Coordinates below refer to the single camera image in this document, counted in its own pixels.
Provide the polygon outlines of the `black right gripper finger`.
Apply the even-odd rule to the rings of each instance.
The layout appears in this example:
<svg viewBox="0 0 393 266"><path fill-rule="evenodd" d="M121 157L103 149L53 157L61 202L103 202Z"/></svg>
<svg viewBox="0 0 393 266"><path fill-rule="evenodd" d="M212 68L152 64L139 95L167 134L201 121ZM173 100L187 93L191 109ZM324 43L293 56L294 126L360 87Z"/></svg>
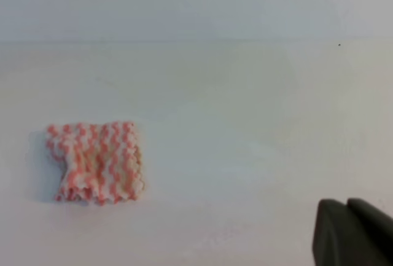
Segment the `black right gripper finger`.
<svg viewBox="0 0 393 266"><path fill-rule="evenodd" d="M317 266L392 265L392 217L360 198L323 199L312 250Z"/></svg>

